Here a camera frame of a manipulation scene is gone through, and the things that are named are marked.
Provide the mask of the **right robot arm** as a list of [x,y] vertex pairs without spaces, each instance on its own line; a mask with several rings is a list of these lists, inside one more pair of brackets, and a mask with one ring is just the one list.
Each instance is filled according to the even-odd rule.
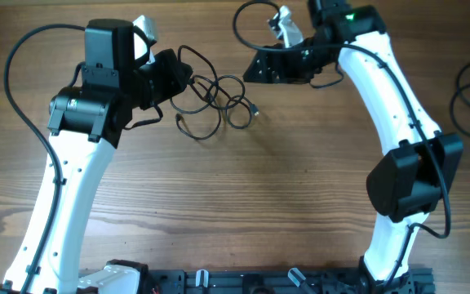
[[394,56],[386,24],[373,6],[311,1],[314,35],[306,38],[288,7],[268,21],[277,43],[257,47],[247,82],[310,83],[327,65],[347,75],[375,125],[383,157],[366,179],[376,210],[374,233],[361,259],[376,287],[398,285],[418,231],[438,204],[450,214],[449,192],[463,142],[444,134],[419,103]]

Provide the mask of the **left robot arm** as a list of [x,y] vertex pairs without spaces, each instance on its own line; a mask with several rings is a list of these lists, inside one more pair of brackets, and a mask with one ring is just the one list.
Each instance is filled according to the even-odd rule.
[[134,109],[158,109],[192,74],[171,49],[152,53],[152,19],[94,19],[83,28],[85,58],[49,106],[39,140],[47,164],[29,226],[0,293],[155,293],[146,264],[111,260],[80,275],[82,241],[99,183]]

